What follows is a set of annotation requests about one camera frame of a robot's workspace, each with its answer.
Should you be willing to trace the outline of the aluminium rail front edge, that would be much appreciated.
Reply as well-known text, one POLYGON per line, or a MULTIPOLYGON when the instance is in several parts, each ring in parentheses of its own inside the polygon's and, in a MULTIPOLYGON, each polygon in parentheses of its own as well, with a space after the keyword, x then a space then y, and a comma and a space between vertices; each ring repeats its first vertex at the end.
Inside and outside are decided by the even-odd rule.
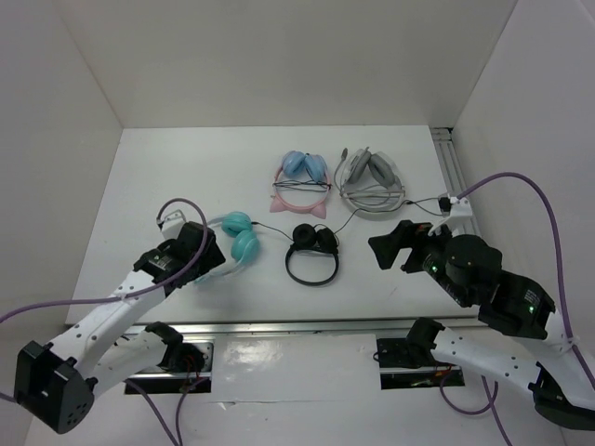
POLYGON ((350 319, 333 321, 266 321, 242 323, 170 323, 183 335, 315 335, 408 331, 413 319, 350 319))

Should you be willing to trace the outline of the teal cat-ear headphones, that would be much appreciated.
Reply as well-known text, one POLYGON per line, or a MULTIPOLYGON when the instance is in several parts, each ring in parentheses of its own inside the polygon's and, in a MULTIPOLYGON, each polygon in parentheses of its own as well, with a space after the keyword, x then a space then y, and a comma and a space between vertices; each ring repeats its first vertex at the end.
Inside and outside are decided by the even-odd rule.
POLYGON ((238 273, 246 269, 258 257, 260 241, 248 214, 233 211, 209 219, 207 225, 209 227, 220 226, 224 233, 233 238, 231 257, 235 261, 235 265, 230 269, 209 271, 206 275, 197 278, 194 281, 196 284, 238 273))

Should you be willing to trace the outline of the grey white headset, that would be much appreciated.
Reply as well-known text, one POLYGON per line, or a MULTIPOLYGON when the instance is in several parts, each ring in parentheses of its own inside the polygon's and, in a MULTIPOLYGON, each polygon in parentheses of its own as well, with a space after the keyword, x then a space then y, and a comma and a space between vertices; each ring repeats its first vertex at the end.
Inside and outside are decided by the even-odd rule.
POLYGON ((379 216, 398 211, 406 188, 396 163, 382 151, 369 147, 350 152, 344 148, 333 175, 338 197, 351 211, 379 216))

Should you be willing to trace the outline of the small black headphones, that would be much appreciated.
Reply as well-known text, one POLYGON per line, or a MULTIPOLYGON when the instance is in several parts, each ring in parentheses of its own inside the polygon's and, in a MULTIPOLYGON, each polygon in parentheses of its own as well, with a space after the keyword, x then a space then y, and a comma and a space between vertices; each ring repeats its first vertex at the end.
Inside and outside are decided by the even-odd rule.
POLYGON ((321 287, 330 284, 337 276, 340 267, 338 255, 339 242, 336 234, 328 227, 316 229, 313 225, 303 223, 297 225, 292 232, 290 244, 284 258, 284 267, 288 276, 296 283, 309 287, 321 287), (330 256, 334 260, 334 270, 331 275, 321 281, 305 281, 296 276, 290 268, 290 261, 296 253, 315 253, 330 256))

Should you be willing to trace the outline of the pink blue cat-ear headphones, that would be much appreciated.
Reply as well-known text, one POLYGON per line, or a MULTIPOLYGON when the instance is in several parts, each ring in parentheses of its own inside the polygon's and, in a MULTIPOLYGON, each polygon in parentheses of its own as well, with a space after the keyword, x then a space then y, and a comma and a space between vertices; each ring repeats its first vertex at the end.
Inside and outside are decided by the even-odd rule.
POLYGON ((302 151, 287 152, 271 187, 271 213, 291 212, 326 219, 326 200, 332 184, 323 156, 302 151), (322 197, 312 204, 291 204, 283 197, 283 190, 320 192, 322 197))

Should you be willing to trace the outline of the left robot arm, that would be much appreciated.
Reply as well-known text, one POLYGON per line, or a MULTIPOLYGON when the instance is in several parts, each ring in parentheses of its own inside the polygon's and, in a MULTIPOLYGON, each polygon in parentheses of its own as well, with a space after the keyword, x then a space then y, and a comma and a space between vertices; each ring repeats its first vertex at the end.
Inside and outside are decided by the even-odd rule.
POLYGON ((115 300, 94 308, 46 344, 29 342, 18 354, 16 403, 58 434, 78 426, 95 400, 145 369, 198 373, 203 352, 170 325, 156 321, 125 339, 149 310, 190 282, 222 265, 215 232, 196 222, 144 253, 115 291, 115 300))

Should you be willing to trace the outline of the aluminium rail right side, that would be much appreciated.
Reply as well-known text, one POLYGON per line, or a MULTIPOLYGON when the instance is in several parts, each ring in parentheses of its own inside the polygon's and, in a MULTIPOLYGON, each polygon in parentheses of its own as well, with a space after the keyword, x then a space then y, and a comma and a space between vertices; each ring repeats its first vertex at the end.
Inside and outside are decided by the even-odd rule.
POLYGON ((447 127, 431 127, 430 134, 443 173, 446 190, 451 195, 457 195, 467 188, 467 184, 456 156, 452 130, 447 127))

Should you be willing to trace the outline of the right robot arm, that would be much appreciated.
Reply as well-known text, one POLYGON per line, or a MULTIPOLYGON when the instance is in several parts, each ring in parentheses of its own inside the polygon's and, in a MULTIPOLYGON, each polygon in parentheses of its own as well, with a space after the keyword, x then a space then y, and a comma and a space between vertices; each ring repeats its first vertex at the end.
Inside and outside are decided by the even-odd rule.
POLYGON ((551 423, 572 430, 594 428, 594 388, 583 369, 594 360, 576 357, 562 314, 537 282, 502 268, 502 254, 476 235, 453 235, 429 223, 401 221, 368 244, 379 267, 390 269, 401 250, 410 254, 403 272, 427 273, 462 308, 477 307, 488 328, 526 348, 529 361, 470 341, 441 323, 419 318, 406 337, 410 361, 450 362, 508 383, 533 398, 535 410, 551 423))

